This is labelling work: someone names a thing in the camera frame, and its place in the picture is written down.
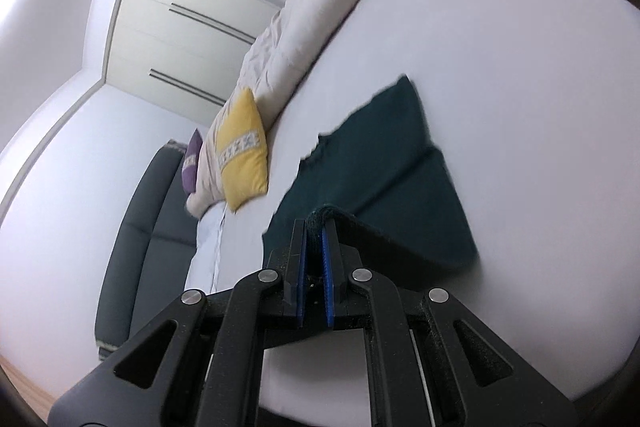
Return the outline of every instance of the black gripper frame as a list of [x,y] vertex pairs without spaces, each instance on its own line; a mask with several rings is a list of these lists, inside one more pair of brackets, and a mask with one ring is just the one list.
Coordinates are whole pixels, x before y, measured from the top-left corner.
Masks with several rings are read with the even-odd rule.
[[297,221],[289,248],[270,256],[275,274],[177,298],[63,395],[49,426],[254,426],[264,349],[327,324],[364,330],[373,426],[577,424],[573,404],[453,295],[432,300],[375,271],[355,280],[358,250],[340,244],[332,220],[323,234],[329,274],[307,259]]

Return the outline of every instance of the beige blanket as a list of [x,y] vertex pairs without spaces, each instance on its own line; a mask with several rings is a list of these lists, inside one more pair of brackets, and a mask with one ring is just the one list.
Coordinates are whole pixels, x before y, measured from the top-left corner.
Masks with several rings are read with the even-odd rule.
[[265,132],[287,105],[296,86],[331,35],[359,0],[286,0],[242,62],[236,89],[214,120],[200,151],[196,191],[187,209],[200,219],[215,202],[225,199],[216,157],[216,133],[243,87],[250,87]]

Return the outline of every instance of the yellow pillow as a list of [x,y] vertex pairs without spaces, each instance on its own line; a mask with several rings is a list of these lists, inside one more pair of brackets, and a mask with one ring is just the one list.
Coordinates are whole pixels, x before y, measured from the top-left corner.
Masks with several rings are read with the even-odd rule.
[[236,211],[267,193],[267,140],[254,94],[241,90],[216,134],[216,156],[226,204]]

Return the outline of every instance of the green cloth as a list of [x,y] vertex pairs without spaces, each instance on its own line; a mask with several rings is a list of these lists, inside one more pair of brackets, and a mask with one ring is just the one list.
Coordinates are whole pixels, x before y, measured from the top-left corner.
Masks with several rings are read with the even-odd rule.
[[[319,136],[262,236],[265,263],[271,250],[289,244],[295,219],[325,205],[379,229],[434,273],[466,267],[476,257],[444,158],[428,136],[420,100],[406,76],[334,133]],[[390,267],[413,266],[424,273],[414,261],[386,259]]]

